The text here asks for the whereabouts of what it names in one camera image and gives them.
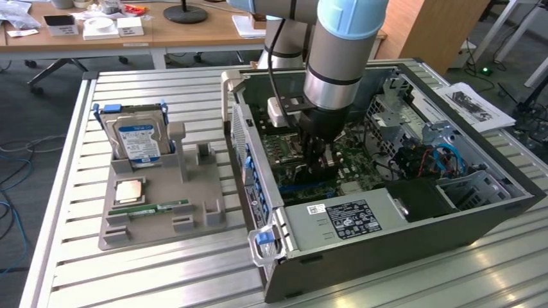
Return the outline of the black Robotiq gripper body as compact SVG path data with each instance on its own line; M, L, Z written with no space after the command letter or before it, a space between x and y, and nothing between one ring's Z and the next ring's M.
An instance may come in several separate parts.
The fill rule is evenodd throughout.
M308 141L319 139L326 143L332 143L344 129L348 109L327 110L312 108L300 114L299 127L302 137Z

